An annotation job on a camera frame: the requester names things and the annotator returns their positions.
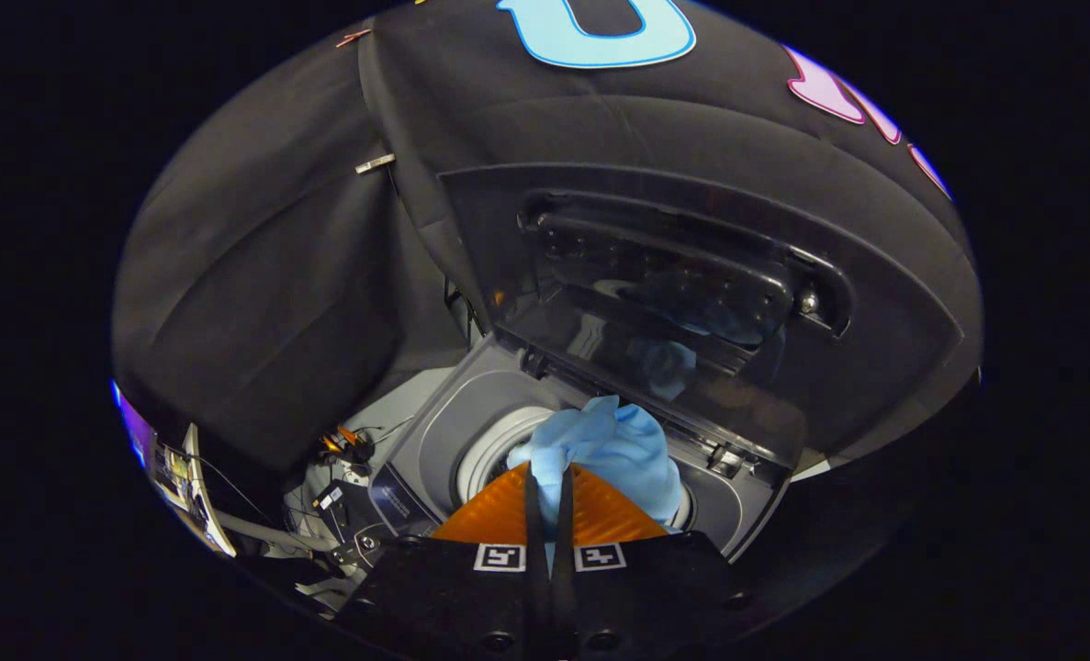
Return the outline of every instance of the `black fabric cover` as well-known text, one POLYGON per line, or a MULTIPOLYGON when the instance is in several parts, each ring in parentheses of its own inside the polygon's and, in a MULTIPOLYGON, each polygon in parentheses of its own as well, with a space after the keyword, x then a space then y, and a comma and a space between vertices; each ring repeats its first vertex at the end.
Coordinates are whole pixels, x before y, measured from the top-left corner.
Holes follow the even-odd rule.
MULTIPOLYGON (((451 0, 400 5, 268 72, 183 146, 138 214, 117 286, 121 388, 142 411, 199 422, 264 465, 295 461, 322 424, 461 356, 438 268, 491 322, 441 172, 603 164, 774 200, 889 256, 967 339, 868 447, 937 410, 981 350, 952 202, 906 137, 889 145, 871 121, 792 96, 783 47, 676 3, 697 46, 653 67, 550 67, 494 0, 451 0), (373 33, 336 48, 363 26, 373 33), (400 196, 384 169, 353 171, 390 152, 400 196)), ((570 4, 594 33, 640 26, 629 3, 570 4)))
POLYGON ((218 110, 152 189, 121 260, 120 388, 268 468, 465 350, 385 168, 354 171, 387 153, 356 71, 354 49, 320 43, 218 110))

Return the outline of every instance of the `cable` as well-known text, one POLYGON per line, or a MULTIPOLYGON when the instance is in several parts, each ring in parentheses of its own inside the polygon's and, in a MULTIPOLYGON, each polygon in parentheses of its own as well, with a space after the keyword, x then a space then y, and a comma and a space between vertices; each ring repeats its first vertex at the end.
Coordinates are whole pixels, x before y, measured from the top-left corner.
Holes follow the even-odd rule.
POLYGON ((399 422, 399 423, 397 423, 397 424, 393 424, 393 426, 390 426, 390 428, 389 428, 389 431, 388 431, 388 432, 385 432, 385 434, 382 434, 382 437, 380 437, 380 438, 377 438, 376 441, 373 441, 373 444, 379 444, 379 443, 380 443, 382 441, 384 441, 384 440, 386 440, 386 438, 389 438, 389 436, 392 436, 392 435, 393 435, 393 432, 397 432, 397 431, 398 431, 398 428, 399 428, 399 426, 402 426, 402 424, 404 424, 404 423, 407 423, 407 422, 410 422, 410 421, 411 421, 411 420, 413 420, 413 419, 414 419, 414 414, 411 414, 411 417, 410 417, 410 418, 407 418, 405 420, 402 420, 401 422, 399 422))
MULTIPOLYGON (((242 490, 238 489, 238 486, 234 485, 234 482, 230 481, 230 478, 227 478, 226 473, 221 472, 221 470, 218 470, 217 466, 214 466, 213 464, 210 464, 210 461, 208 459, 206 459, 206 457, 198 456, 198 455, 190 455, 190 453, 187 453, 187 452, 182 452, 182 450, 179 450, 177 448, 171 448, 171 447, 168 447, 168 446, 162 446, 162 447, 167 448, 168 450, 171 450, 173 453, 177 453, 177 455, 181 455, 181 456, 187 457, 187 459, 197 459, 198 461, 203 461, 203 464, 205 464, 206 466, 208 466, 210 470, 213 470, 214 472, 217 472, 218 477, 221 478, 222 480, 225 480, 226 483, 229 484, 230 488, 232 490, 234 490, 235 493, 238 493, 240 496, 242 496, 242 500, 245 500, 245 502, 247 502, 247 505, 250 505, 251 507, 253 507, 255 512, 258 512, 259 516, 263 516, 264 521, 266 521, 267 524, 275 524, 275 522, 271 521, 271 518, 269 518, 269 516, 267 516, 266 514, 263 514, 263 510, 259 509, 258 505, 255 505, 254 500, 251 500, 250 497, 247 497, 247 495, 245 493, 242 493, 242 490)), ((191 481, 201 482, 201 477, 199 478, 193 478, 191 481)), ((291 532, 284 531, 284 534, 288 536, 288 537, 292 537, 292 539, 295 540, 296 543, 299 543, 300 545, 302 545, 302 548, 308 549, 310 552, 317 551, 316 549, 311 548, 311 545, 304 543, 304 541, 302 541, 301 539, 299 539, 296 536, 291 534, 291 532)))

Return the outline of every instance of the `blue letter decal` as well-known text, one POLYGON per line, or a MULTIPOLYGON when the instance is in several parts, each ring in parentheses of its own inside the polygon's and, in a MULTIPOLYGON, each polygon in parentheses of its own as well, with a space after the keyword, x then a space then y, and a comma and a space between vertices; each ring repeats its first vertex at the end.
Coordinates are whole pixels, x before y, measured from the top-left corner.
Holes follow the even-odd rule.
POLYGON ((495 8, 511 12, 524 49, 557 67, 642 67, 674 60, 695 46, 683 12, 671 0, 628 0, 642 28, 619 37, 598 37, 578 25, 568 0, 499 0, 495 8))

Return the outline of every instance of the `pink letter decal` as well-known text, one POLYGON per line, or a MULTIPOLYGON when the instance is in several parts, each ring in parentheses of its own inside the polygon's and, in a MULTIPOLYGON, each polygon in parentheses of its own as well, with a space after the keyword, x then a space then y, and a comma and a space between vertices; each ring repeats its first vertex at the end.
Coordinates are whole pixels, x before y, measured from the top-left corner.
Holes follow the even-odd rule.
POLYGON ((847 83, 846 80, 843 81, 843 84, 846 84, 847 92, 850 92, 850 95, 853 96, 856 100, 859 100, 860 105, 863 106, 863 109, 867 110, 867 113, 871 116, 871 123, 880 130, 884 140, 886 140, 886 142, 892 142, 893 145, 898 145, 898 143, 900 143, 900 127, 894 124, 894 122, 888 119, 888 116, 883 113, 883 110, 881 110, 875 104, 872 104, 867 96, 862 96, 862 94, 859 93, 859 89, 851 87, 850 83, 847 83))
POLYGON ((944 193, 945 197, 952 200, 953 196, 948 193, 948 189, 944 188, 944 182, 942 182, 941 178, 935 175, 935 169, 932 169, 932 166, 928 165, 928 159, 924 158, 924 155, 920 154, 919 149, 916 148, 915 145, 908 145, 908 151, 911 152, 912 159, 913 161, 916 161, 916 165, 918 165, 919 168, 921 168, 922 171, 924 171, 924 175, 927 175, 932 180, 932 183, 935 183, 935 185, 937 185, 941 192, 944 193))
POLYGON ((838 87, 838 81, 835 81, 831 72, 788 46, 783 46, 783 49, 789 53, 801 75, 798 80, 789 81, 789 91, 798 99, 855 124, 863 124, 863 113, 843 95, 843 88, 838 87))

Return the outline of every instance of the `light blue cloth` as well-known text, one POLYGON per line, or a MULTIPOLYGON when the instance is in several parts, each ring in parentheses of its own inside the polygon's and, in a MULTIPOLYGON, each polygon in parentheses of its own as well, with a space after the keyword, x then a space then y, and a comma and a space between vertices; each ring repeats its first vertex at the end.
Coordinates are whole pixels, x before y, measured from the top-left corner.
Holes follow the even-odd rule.
POLYGON ((508 455, 509 468, 532 461, 549 540, 556 537, 561 476, 570 461, 609 482, 659 524, 679 509, 682 485, 667 456, 667 436, 645 410, 617 405, 617 395, 608 395, 592 398, 582 410, 558 410, 508 455))

